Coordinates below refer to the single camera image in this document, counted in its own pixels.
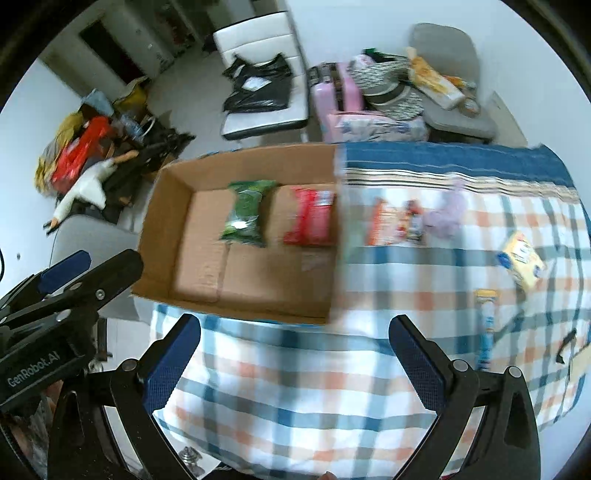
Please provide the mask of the yellow tissue pack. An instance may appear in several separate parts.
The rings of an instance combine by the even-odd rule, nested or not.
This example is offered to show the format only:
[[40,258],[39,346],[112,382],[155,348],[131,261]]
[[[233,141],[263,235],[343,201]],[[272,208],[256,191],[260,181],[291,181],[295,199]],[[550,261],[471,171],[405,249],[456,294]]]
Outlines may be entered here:
[[516,284],[525,292],[534,289],[546,270],[527,237],[514,231],[497,253],[498,263],[513,276]]

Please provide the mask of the blue ice cream cone wrapper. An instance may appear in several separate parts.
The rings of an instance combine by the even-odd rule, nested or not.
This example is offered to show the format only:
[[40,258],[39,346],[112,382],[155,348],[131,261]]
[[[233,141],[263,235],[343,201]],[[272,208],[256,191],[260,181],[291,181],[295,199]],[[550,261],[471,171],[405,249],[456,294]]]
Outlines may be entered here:
[[476,368],[486,371],[490,368],[492,360],[498,295],[496,290],[479,289],[475,296],[480,339]]

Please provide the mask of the white black chair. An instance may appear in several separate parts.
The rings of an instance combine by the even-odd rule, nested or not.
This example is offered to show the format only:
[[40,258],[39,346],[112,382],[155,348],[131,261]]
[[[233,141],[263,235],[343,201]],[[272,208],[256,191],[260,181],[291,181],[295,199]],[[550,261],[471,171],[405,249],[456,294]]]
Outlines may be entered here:
[[221,136],[240,142],[297,130],[308,142],[308,74],[287,12],[232,24],[213,39],[232,86],[222,104]]

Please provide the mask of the red plastic bag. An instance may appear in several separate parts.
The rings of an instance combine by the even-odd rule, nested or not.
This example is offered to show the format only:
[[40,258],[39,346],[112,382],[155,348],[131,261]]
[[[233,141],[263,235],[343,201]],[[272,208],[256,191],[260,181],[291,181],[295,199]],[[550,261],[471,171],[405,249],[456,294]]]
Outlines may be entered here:
[[105,116],[96,116],[88,122],[81,136],[70,142],[57,159],[51,175],[51,185],[58,194],[65,194],[77,181],[86,160],[99,153],[99,142],[112,138],[115,131]]

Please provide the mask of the red noodle packet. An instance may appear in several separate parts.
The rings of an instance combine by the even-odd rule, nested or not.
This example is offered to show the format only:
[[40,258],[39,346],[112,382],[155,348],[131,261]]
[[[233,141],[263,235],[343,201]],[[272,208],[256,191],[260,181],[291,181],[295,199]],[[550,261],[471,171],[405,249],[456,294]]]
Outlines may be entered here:
[[307,187],[293,187],[297,214],[283,243],[301,247],[325,247],[332,243],[332,206],[335,193]]

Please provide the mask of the yellow printed snack bag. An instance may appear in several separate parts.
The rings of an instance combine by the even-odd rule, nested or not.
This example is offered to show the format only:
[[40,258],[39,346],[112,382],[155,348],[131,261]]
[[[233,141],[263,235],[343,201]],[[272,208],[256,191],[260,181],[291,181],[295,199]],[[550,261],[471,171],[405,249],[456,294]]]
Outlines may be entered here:
[[444,110],[452,110],[465,98],[461,90],[436,71],[414,47],[407,48],[409,78],[427,97]]

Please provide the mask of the black plastic bag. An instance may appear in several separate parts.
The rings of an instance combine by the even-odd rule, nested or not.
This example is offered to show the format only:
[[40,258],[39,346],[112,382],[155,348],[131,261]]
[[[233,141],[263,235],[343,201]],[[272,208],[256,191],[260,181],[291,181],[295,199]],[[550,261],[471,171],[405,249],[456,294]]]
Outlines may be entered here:
[[281,53],[259,65],[235,55],[235,61],[222,76],[232,85],[222,106],[228,114],[279,111],[290,104],[294,73]]

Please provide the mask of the orange snack bag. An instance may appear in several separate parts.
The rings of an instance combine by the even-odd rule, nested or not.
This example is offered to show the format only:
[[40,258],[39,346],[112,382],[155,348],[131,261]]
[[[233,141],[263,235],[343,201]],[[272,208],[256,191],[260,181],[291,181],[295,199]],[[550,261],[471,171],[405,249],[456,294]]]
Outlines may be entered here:
[[422,243],[424,210],[417,200],[396,207],[378,199],[370,218],[367,246],[392,246],[405,241]]

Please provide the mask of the patterned black white bag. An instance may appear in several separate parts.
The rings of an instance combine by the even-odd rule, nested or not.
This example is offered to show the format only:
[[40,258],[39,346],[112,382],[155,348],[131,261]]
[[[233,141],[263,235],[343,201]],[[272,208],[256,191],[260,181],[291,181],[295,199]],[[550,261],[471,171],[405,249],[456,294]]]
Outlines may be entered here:
[[409,78],[410,61],[404,56],[387,55],[376,61],[360,54],[346,70],[370,107],[396,121],[408,121],[423,114],[422,97]]

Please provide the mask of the tape roll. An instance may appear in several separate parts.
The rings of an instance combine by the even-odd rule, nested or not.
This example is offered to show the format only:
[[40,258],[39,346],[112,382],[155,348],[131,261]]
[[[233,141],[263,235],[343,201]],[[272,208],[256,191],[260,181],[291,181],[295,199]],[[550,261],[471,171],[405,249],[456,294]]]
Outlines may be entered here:
[[458,105],[458,109],[463,115],[469,118],[476,118],[481,113],[481,107],[479,103],[472,97],[464,98],[463,101]]

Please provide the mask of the grey seat cushion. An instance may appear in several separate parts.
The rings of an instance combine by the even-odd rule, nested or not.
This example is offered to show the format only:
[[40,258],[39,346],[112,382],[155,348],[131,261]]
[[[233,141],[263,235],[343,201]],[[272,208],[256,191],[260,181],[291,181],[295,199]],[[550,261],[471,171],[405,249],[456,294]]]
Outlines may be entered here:
[[[94,268],[123,250],[136,250],[138,241],[136,233],[117,225],[86,215],[73,215],[61,223],[55,232],[50,264],[58,263],[78,250],[84,250],[90,255],[90,268]],[[108,319],[148,324],[152,306],[151,301],[134,297],[130,289],[127,289],[99,313]]]

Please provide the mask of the purple soft cloth toy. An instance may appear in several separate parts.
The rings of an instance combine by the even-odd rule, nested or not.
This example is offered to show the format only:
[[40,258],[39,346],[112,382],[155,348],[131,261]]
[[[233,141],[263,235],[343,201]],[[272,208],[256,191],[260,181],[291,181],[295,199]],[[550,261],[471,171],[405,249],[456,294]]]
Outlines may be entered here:
[[464,182],[455,178],[452,187],[443,192],[439,206],[424,214],[424,229],[437,238],[451,240],[460,231],[466,210]]

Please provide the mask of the brown cardboard box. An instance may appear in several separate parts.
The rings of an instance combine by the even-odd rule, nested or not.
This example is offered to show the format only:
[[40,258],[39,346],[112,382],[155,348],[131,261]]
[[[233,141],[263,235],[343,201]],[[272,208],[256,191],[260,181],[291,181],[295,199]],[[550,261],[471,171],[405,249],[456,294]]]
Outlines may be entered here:
[[164,167],[134,295],[240,320],[324,325],[338,254],[335,146],[277,145]]

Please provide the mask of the dark green snack bag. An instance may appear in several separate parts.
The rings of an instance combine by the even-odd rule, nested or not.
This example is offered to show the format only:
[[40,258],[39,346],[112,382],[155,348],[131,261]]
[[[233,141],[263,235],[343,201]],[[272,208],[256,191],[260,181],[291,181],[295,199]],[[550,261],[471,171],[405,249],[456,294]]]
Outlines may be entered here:
[[276,188],[274,180],[235,181],[228,184],[228,189],[235,193],[228,217],[221,232],[221,241],[266,246],[260,230],[260,208],[266,195]]

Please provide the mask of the pink suitcase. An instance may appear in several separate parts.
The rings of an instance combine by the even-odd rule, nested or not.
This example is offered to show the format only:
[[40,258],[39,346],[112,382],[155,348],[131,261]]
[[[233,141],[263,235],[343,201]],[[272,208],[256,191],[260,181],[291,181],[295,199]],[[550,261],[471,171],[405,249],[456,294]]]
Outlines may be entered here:
[[325,62],[308,69],[311,100],[325,142],[332,141],[329,116],[363,110],[363,94],[349,75],[348,67],[346,62]]

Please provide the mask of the white goose plush toy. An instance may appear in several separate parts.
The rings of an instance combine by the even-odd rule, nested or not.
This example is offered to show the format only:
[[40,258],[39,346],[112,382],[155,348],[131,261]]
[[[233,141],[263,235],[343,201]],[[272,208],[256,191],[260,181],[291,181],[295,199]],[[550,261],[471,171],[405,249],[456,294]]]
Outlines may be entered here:
[[84,171],[58,202],[51,219],[43,225],[46,234],[49,235],[59,227],[71,213],[73,204],[76,201],[89,203],[99,209],[103,209],[106,206],[106,194],[103,190],[103,182],[117,170],[120,164],[132,160],[138,155],[139,152],[137,150],[131,150],[122,155],[101,160]]

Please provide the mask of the grey chair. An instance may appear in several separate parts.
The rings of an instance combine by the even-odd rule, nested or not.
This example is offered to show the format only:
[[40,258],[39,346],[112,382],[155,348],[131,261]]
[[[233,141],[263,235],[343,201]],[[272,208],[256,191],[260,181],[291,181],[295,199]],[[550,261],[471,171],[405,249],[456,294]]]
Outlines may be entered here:
[[418,23],[411,31],[410,46],[421,68],[418,89],[432,136],[491,142],[497,127],[477,97],[480,62],[471,37],[455,27]]

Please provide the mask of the floral pink pillow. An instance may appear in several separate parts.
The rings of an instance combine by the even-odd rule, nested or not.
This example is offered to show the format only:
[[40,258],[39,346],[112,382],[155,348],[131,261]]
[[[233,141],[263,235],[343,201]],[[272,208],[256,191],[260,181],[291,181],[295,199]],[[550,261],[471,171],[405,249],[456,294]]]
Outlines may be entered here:
[[322,127],[326,143],[422,142],[429,134],[422,116],[399,121],[369,111],[329,113]]

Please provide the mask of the plaid checkered bed sheet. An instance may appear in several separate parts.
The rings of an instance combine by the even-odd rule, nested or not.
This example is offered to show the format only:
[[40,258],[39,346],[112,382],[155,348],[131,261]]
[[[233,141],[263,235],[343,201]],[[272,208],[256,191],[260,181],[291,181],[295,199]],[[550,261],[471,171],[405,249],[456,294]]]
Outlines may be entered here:
[[[590,380],[574,369],[590,342],[586,212],[549,148],[356,143],[338,151],[345,258],[325,327],[201,315],[201,344],[168,404],[163,432],[269,479],[394,476],[434,421],[388,342],[405,314],[449,356],[476,364],[475,293],[497,291],[490,369],[519,367],[546,444],[568,438]],[[434,208],[451,180],[467,210],[451,240],[367,246],[370,208]],[[522,290],[497,260],[514,231],[546,265]]]

